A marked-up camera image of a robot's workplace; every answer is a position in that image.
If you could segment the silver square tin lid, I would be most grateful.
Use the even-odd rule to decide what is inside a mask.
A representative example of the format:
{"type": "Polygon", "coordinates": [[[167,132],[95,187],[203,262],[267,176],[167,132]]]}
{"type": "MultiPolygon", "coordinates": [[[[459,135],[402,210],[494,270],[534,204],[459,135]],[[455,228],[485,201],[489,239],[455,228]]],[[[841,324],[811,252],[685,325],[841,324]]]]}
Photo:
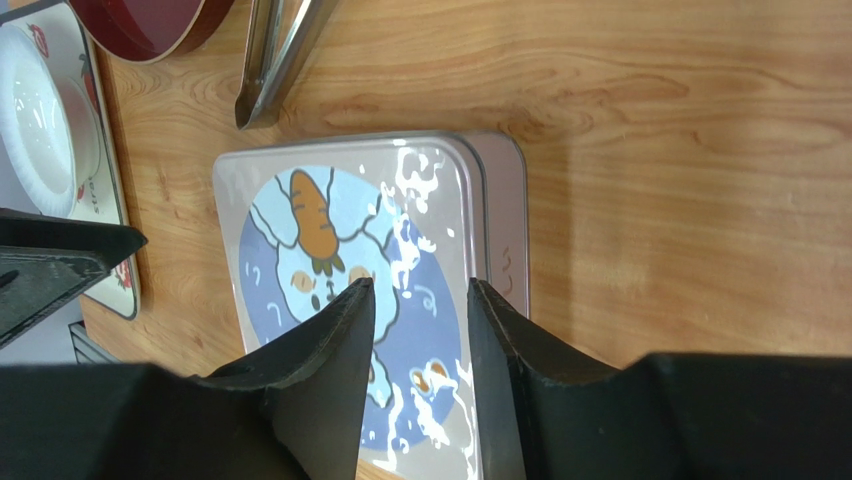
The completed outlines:
{"type": "Polygon", "coordinates": [[[360,278],[375,333],[361,458],[406,479],[477,479],[466,287],[469,178],[440,136],[232,152],[212,182],[242,341],[266,345],[360,278]]]}

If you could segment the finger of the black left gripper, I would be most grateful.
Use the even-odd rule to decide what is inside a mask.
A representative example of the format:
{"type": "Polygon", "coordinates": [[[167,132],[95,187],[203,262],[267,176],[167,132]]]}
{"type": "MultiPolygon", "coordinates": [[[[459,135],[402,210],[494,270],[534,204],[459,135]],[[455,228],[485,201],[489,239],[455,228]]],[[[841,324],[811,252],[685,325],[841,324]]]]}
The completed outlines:
{"type": "Polygon", "coordinates": [[[110,276],[148,243],[136,228],[1,210],[1,346],[110,276]]]}

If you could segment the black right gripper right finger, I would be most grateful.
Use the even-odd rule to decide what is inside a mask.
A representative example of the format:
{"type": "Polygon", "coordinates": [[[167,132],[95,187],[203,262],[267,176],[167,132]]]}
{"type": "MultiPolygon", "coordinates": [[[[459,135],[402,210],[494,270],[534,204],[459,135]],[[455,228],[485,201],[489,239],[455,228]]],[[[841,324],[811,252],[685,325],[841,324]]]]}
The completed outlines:
{"type": "Polygon", "coordinates": [[[846,357],[653,353],[613,368],[468,287],[487,479],[847,479],[846,357]]]}

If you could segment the metal serving tongs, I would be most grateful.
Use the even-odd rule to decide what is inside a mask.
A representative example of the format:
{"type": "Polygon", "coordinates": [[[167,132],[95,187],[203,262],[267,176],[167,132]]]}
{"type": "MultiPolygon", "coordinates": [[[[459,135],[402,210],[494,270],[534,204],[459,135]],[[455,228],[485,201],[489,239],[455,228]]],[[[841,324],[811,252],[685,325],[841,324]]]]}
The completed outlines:
{"type": "Polygon", "coordinates": [[[254,1],[234,116],[238,129],[278,122],[338,0],[254,1]]]}

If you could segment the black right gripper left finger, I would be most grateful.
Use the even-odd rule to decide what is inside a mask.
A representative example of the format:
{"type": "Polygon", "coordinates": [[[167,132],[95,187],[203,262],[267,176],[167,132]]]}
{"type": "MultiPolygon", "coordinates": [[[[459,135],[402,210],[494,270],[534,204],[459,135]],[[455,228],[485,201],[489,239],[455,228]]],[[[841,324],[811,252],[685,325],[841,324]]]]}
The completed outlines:
{"type": "Polygon", "coordinates": [[[206,377],[153,364],[5,367],[5,479],[352,479],[375,320],[360,279],[206,377]]]}

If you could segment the pink square chocolate tin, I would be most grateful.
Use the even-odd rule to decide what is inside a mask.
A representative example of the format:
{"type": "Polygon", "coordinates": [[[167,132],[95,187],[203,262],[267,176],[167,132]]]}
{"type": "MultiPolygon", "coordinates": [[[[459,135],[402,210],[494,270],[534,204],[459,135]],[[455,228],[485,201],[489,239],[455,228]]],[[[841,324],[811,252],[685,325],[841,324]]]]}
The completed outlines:
{"type": "Polygon", "coordinates": [[[521,314],[530,315],[527,168],[518,144],[496,131],[462,134],[479,161],[487,279],[521,314]]]}

